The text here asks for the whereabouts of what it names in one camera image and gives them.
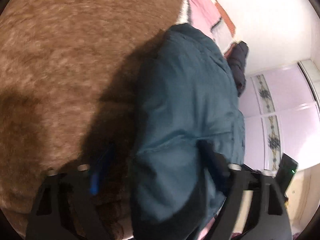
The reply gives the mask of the lilac wardrobe with ornament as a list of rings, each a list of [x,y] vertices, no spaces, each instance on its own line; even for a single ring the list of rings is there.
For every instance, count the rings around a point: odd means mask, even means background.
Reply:
[[[304,170],[319,164],[319,69],[311,59],[249,75],[244,163],[276,171],[283,154]]]

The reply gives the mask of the teal puffer jacket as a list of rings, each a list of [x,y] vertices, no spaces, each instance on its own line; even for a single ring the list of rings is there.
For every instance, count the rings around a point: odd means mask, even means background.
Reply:
[[[217,45],[189,24],[170,27],[141,66],[130,166],[135,239],[197,239],[225,201],[201,159],[205,140],[242,164],[244,116]]]

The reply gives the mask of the striped plush bed blanket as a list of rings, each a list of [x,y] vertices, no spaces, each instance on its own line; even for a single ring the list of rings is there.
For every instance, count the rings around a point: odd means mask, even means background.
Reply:
[[[217,0],[201,30],[228,55],[235,26]],[[112,239],[132,235],[127,163],[136,81],[173,24],[194,23],[189,0],[8,0],[1,13],[1,211],[22,239],[48,171],[93,162],[108,146],[107,182],[93,198]]]

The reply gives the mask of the dark navy folded jacket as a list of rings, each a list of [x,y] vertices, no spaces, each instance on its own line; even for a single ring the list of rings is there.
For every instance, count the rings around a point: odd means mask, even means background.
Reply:
[[[227,53],[226,60],[232,71],[238,97],[240,97],[246,88],[245,68],[249,52],[249,47],[244,41],[234,43]]]

